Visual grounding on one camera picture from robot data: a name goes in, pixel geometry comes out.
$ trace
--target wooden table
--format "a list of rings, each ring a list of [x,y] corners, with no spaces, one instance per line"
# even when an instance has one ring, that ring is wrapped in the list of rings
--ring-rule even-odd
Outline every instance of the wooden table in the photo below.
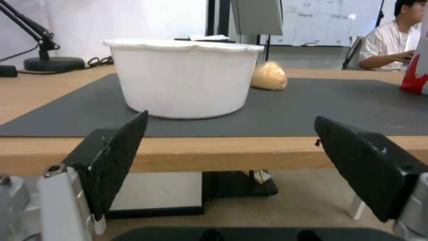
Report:
[[[109,73],[99,67],[59,75],[0,78],[0,124]],[[399,84],[398,72],[289,69],[291,78],[376,79]],[[428,163],[428,136],[391,136]],[[0,138],[0,172],[39,175],[61,162],[82,138]],[[131,172],[201,172],[332,167],[316,137],[144,138]]]

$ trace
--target red and white box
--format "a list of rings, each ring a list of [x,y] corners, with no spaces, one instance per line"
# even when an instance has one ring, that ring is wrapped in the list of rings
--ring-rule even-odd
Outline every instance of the red and white box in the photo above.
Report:
[[[425,8],[424,21],[422,22],[421,40],[400,88],[420,94],[428,94],[428,6]]]

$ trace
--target white bowl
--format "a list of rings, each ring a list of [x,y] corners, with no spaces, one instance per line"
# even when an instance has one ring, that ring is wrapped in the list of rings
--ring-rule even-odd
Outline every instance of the white bowl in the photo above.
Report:
[[[244,106],[263,46],[105,40],[129,107],[166,118],[207,118]]]

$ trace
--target white shirt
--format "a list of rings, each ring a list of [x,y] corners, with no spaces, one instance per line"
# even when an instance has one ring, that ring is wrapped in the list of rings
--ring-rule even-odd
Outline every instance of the white shirt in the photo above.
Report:
[[[373,56],[399,54],[416,50],[420,32],[411,27],[409,33],[401,33],[395,21],[389,22],[373,30],[363,42],[358,63]],[[376,70],[400,70],[402,62],[392,62]]]

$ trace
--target lamp arm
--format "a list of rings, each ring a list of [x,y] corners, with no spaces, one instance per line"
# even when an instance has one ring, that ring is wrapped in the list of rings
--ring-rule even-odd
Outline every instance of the lamp arm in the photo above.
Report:
[[[18,12],[5,0],[0,0],[0,11],[8,16],[12,21],[19,25],[27,34],[29,34],[40,45],[40,51],[49,51],[59,49],[59,45],[52,41],[53,33],[46,28],[34,22],[30,18]]]

